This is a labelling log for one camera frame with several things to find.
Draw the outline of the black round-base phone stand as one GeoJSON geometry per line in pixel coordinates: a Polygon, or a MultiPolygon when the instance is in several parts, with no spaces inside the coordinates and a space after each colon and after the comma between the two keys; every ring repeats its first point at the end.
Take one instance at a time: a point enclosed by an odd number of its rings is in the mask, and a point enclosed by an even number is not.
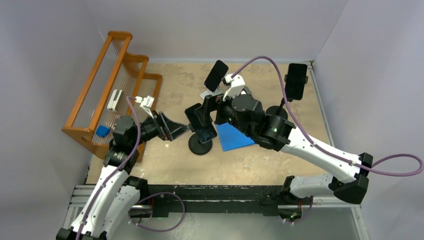
{"type": "Polygon", "coordinates": [[[209,153],[211,151],[213,147],[213,142],[212,140],[206,142],[206,143],[201,143],[198,135],[196,133],[194,133],[188,140],[188,148],[189,150],[198,156],[202,156],[205,155],[207,153],[209,153]]]}

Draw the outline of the black smartphone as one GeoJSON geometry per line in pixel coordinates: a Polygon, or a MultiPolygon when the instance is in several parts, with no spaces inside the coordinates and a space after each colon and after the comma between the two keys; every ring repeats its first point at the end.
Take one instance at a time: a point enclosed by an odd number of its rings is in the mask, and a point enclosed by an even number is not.
{"type": "Polygon", "coordinates": [[[206,121],[203,124],[202,117],[197,114],[198,111],[203,110],[201,103],[195,103],[194,105],[185,109],[184,113],[189,121],[191,131],[195,133],[198,141],[201,144],[206,144],[218,136],[217,131],[212,125],[212,119],[206,121]]]}

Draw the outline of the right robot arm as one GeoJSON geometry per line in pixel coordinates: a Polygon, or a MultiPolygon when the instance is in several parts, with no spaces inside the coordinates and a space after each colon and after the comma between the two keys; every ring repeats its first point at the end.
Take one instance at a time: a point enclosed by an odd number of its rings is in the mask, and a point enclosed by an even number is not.
{"type": "Polygon", "coordinates": [[[280,191],[288,204],[310,196],[333,195],[358,205],[367,193],[369,171],[364,167],[371,167],[370,154],[347,153],[304,135],[286,118],[266,113],[262,103],[250,94],[231,100],[224,100],[222,94],[208,95],[203,103],[187,108],[185,114],[202,144],[217,136],[213,124],[228,123],[262,148],[296,156],[326,171],[317,176],[288,176],[280,191]]]}

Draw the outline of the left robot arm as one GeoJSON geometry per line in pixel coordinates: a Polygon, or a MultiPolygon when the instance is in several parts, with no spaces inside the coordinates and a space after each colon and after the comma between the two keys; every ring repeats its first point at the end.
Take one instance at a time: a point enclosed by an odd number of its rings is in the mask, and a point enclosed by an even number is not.
{"type": "Polygon", "coordinates": [[[153,138],[173,141],[189,131],[189,125],[174,122],[162,112],[143,123],[124,115],[115,122],[112,140],[100,177],[79,215],[56,234],[57,240],[110,240],[131,207],[149,199],[146,179],[130,173],[140,155],[138,147],[153,138]]]}

